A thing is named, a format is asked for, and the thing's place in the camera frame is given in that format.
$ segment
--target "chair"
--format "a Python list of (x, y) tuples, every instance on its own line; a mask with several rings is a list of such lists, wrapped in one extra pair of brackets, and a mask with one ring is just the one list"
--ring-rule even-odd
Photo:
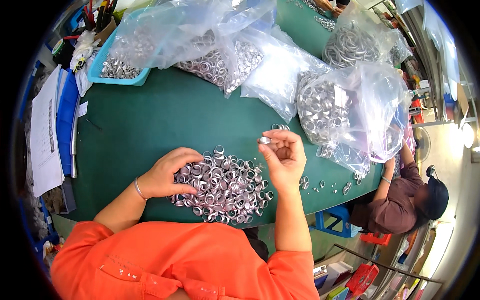
[[(329, 213), (332, 217), (336, 218), (335, 222), (333, 222), (328, 227), (325, 227), (325, 220), (324, 220), (324, 212)], [(361, 227), (352, 225), (349, 223), (350, 214), (348, 213), (348, 209), (345, 205), (338, 205), (329, 209), (326, 209), (321, 212), (315, 213), (315, 226), (309, 226), (310, 231), (312, 230), (319, 230), (326, 233), (330, 233), (342, 238), (353, 238), (357, 235), (357, 233), (362, 230)], [(342, 222), (342, 231), (333, 230), (333, 227), (338, 223)]]
[(366, 242), (366, 243), (372, 243), (372, 244), (377, 244), (380, 246), (388, 246), (388, 243), (390, 242), (390, 238), (392, 237), (391, 234), (384, 234), (380, 238), (381, 233), (368, 233), (368, 234), (362, 234), (360, 236), (360, 240)]

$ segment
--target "orange shirt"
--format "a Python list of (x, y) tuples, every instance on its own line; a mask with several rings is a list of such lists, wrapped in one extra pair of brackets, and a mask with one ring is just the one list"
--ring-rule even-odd
[(117, 234), (80, 222), (55, 258), (63, 299), (319, 299), (311, 252), (274, 253), (266, 264), (242, 230), (225, 224), (145, 222)]

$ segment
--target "green work surface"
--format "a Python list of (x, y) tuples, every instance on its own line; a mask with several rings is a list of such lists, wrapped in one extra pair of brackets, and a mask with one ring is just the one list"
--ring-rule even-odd
[[(330, 33), (314, 20), (318, 14), (313, 10), (308, 7), (302, 10), (284, 1), (278, 2), (277, 23), (300, 47), (318, 56)], [(136, 176), (147, 172), (159, 158), (180, 146), (203, 153), (222, 145), (226, 155), (236, 155), (266, 167), (256, 140), (262, 132), (271, 129), (272, 124), (284, 123), (259, 99), (240, 98), (240, 89), (225, 99), (215, 85), (176, 68), (153, 69), (145, 85), (140, 87), (94, 84), (83, 98), (82, 102), (85, 101), (88, 101), (88, 113), (78, 120), (79, 175), (73, 180), (77, 209), (66, 215), (75, 221), (92, 220)], [(289, 126), (302, 136), (308, 159), (304, 176), (309, 177), (310, 187), (301, 191), (306, 215), (378, 187), (382, 165), (373, 167), (357, 186), (352, 172), (315, 156), (318, 146), (308, 142), (298, 117)], [(268, 169), (264, 169), (262, 177), (269, 179)], [(319, 185), (321, 180), (326, 183), (323, 189)], [(348, 181), (353, 182), (353, 186), (344, 196), (342, 189)], [(252, 223), (241, 224), (239, 228), (275, 222), (276, 191), (272, 185), (265, 191), (269, 190), (275, 197), (263, 216), (254, 215)], [(150, 199), (142, 221), (194, 223), (202, 219), (193, 214), (192, 208), (176, 207), (167, 199)]]

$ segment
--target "silver bracelet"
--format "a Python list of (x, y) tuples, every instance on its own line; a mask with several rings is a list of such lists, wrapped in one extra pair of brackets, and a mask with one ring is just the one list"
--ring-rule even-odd
[(138, 188), (138, 182), (137, 182), (137, 179), (138, 179), (138, 177), (137, 177), (137, 178), (135, 178), (135, 180), (133, 181), (133, 183), (135, 184), (135, 188), (137, 189), (137, 192), (138, 192), (138, 194), (140, 195), (140, 197), (142, 197), (142, 198), (143, 198), (145, 201), (147, 201), (147, 200), (148, 200), (148, 198), (147, 198), (147, 197), (145, 197), (145, 196), (142, 194), (142, 192), (140, 191), (140, 189)]
[(386, 182), (392, 184), (392, 182), (390, 180), (388, 180), (385, 176), (382, 176), (382, 179), (385, 180)]

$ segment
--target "floor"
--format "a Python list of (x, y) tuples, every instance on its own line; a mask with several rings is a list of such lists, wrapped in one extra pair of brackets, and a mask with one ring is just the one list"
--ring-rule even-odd
[[(325, 219), (326, 219), (325, 224), (327, 225), (333, 222), (333, 218), (330, 218), (330, 219), (325, 218)], [(64, 237), (65, 239), (68, 238), (73, 227), (76, 224), (75, 221), (69, 220), (59, 215), (53, 215), (52, 221), (58, 234)], [(307, 222), (309, 225), (314, 225), (315, 214), (308, 215)], [(314, 260), (320, 260), (321, 258), (323, 258), (327, 254), (328, 250), (335, 243), (342, 245), (344, 247), (347, 247), (349, 249), (352, 249), (354, 251), (358, 250), (361, 244), (359, 239), (360, 235), (357, 235), (354, 238), (345, 239), (345, 238), (337, 237), (337, 236), (334, 236), (325, 232), (321, 232), (318, 230), (311, 231), (310, 235), (312, 237), (312, 253), (313, 253)], [(275, 250), (275, 224), (260, 226), (258, 237), (259, 239), (261, 239), (267, 244), (270, 255), (272, 255), (276, 251)], [(329, 253), (329, 255), (332, 255), (338, 251), (339, 249), (333, 250), (331, 253)]]

